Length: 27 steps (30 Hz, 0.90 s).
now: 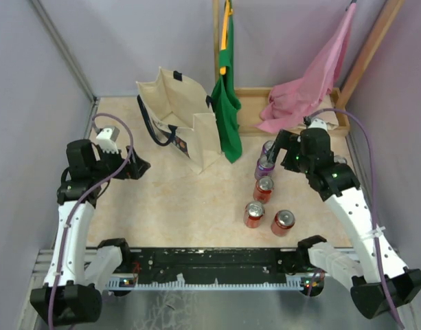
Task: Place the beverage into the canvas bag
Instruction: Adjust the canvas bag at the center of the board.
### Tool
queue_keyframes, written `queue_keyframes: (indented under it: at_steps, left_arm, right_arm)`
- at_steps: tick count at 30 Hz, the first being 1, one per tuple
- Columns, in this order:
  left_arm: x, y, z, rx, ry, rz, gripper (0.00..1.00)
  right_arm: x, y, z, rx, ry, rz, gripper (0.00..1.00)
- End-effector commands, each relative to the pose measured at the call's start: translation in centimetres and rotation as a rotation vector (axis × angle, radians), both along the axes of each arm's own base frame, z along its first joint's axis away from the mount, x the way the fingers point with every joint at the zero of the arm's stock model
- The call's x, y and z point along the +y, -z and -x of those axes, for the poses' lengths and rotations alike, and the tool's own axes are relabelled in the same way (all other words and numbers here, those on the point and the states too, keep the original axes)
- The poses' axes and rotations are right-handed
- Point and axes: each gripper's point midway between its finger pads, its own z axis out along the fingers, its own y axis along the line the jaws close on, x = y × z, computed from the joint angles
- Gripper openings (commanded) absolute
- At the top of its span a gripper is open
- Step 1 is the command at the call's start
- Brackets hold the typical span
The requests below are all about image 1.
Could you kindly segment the cream canvas tote bag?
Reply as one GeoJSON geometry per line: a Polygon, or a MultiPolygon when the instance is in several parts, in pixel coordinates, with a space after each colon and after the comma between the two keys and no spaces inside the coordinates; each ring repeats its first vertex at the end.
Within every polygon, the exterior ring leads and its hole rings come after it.
{"type": "Polygon", "coordinates": [[[172,147],[197,174],[221,155],[212,98],[195,80],[159,68],[152,82],[138,82],[137,103],[155,144],[172,147]]]}

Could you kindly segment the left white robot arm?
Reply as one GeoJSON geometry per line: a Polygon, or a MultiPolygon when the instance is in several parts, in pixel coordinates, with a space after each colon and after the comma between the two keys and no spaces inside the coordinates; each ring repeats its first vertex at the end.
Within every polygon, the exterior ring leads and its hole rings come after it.
{"type": "Polygon", "coordinates": [[[43,286],[33,289],[30,303],[50,329],[95,322],[102,310],[102,292],[116,270],[128,271],[133,255],[126,239],[103,240],[95,258],[85,263],[86,240],[102,184],[112,179],[138,180],[150,168],[133,146],[108,151],[88,139],[67,145],[68,167],[57,190],[59,225],[43,286]]]}

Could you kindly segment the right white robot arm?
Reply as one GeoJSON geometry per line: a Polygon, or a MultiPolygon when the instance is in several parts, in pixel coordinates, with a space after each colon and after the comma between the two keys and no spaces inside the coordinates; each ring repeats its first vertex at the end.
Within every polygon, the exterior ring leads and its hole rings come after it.
{"type": "Polygon", "coordinates": [[[326,129],[310,127],[300,134],[282,129],[268,157],[276,160],[282,149],[286,154],[281,165],[305,174],[309,186],[342,223],[358,256],[353,261],[315,235],[297,244],[298,266],[305,272],[319,268],[331,275],[350,292],[367,319],[410,303],[421,290],[421,270],[409,268],[383,229],[374,224],[354,171],[335,161],[326,129]]]}

